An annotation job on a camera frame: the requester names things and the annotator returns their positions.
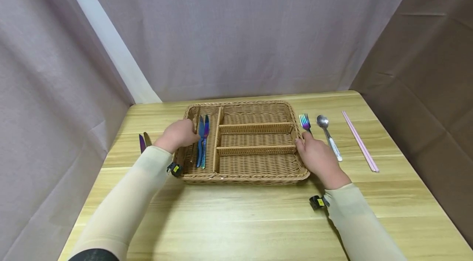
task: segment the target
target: basket rim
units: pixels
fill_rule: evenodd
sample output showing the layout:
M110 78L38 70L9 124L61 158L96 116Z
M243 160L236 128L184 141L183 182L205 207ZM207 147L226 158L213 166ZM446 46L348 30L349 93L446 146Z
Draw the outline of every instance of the basket rim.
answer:
M281 104L287 106L289 109L291 120L289 121L295 131L296 135L299 138L302 138L301 130L299 130L299 126L296 121L296 114L293 107L290 105L289 102L285 100L254 100L254 101L236 101L236 102L202 102L202 103L194 103L188 105L186 111L184 113L184 118L188 118L189 112L192 108L195 107L208 107L208 106L230 106L230 105L261 105L261 104ZM180 178L183 181L187 181L189 183L196 182L196 183L267 183L267 184L274 184L274 183L297 183L298 181L305 180L309 177L310 171L307 170L300 155L296 149L294 153L296 156L299 157L295 158L295 162L298 165L298 172L297 173L290 173L290 174L225 174L225 173L204 173L204 174L182 174Z

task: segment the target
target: beige sleeve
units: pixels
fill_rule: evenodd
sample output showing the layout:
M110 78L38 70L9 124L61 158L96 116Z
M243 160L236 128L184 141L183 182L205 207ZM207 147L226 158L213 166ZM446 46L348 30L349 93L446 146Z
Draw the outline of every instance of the beige sleeve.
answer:
M155 193L164 185L172 155L149 146L99 205L72 250L106 249L126 260L131 238Z
M354 184L326 190L325 199L351 261L407 260Z

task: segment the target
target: pink chopsticks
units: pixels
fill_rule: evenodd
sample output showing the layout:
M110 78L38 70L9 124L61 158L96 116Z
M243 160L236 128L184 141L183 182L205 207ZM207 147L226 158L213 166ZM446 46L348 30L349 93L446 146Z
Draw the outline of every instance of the pink chopsticks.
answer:
M348 118L347 113L345 111L342 111L342 114L343 114L343 117L345 117L345 121L347 122L351 130L351 133L355 136L355 139L358 142L358 146L360 146L361 152L363 152L363 155L365 156L366 161L368 162L368 165L370 165L371 171L379 173L379 168L377 167L376 163L373 161L373 158L368 152L368 149L366 149L365 144L363 143L357 131L355 130L354 125L351 123L350 119Z

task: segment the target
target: table top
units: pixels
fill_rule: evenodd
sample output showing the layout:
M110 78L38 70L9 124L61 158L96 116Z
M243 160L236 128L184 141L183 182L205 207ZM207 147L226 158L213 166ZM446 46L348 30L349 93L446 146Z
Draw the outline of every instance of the table top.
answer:
M343 156L340 164L408 260L473 260L473 252L363 98L354 91L218 99L286 100L311 120L324 114ZM134 105L129 109L84 204L60 261L65 261L100 202L140 155L138 133L152 140L205 101ZM380 169L370 171L341 113L345 110ZM326 140L319 128L316 139ZM347 260L325 211L317 178L296 185L189 185L170 177L153 198L128 252L143 260Z

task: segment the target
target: hand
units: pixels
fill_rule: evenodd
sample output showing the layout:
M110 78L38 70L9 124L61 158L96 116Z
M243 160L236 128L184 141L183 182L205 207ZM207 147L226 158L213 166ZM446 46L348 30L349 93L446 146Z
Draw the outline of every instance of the hand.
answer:
M179 147L192 145L199 139L200 136L194 133L194 123L185 119L170 124L153 145L174 153Z
M303 133L302 137L304 141L296 139L299 155L307 169L319 177L326 189L338 189L351 183L329 146L321 140L314 139L309 132Z

